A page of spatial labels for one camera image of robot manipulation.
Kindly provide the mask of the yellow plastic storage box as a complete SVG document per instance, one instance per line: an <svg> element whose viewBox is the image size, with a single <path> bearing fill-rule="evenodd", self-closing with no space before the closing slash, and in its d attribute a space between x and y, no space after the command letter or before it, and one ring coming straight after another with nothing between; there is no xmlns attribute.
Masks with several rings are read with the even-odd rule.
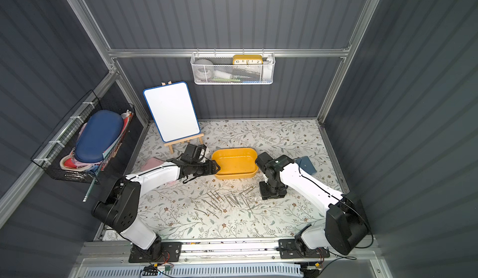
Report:
<svg viewBox="0 0 478 278"><path fill-rule="evenodd" d="M220 149L213 153L214 160L220 167L215 177L220 180L253 178L258 172L255 161L258 157L253 148Z"/></svg>

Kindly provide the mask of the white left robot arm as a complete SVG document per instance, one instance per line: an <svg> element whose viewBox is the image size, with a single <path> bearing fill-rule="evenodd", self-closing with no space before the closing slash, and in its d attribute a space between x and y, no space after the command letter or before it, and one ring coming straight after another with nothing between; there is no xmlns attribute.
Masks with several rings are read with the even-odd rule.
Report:
<svg viewBox="0 0 478 278"><path fill-rule="evenodd" d="M150 191L171 182L215 175L221 167L206 158L203 144L187 145L184 153L160 166L131 173L113 180L107 193L93 207L92 215L130 241L134 249L153 259L161 249L161 237L148 228L138 216L139 200Z"/></svg>

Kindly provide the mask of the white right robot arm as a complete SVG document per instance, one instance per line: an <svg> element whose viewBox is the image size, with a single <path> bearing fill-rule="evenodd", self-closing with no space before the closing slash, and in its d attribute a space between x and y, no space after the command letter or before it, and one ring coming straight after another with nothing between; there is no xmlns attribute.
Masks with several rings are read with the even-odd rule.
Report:
<svg viewBox="0 0 478 278"><path fill-rule="evenodd" d="M302 165L282 155L261 153L255 160L266 180L260 182L263 200L284 198L292 188L325 217L323 226L305 226L295 235L295 250L305 256L317 249L332 248L348 255L367 236L372 236L363 204L352 192L344 194L307 173Z"/></svg>

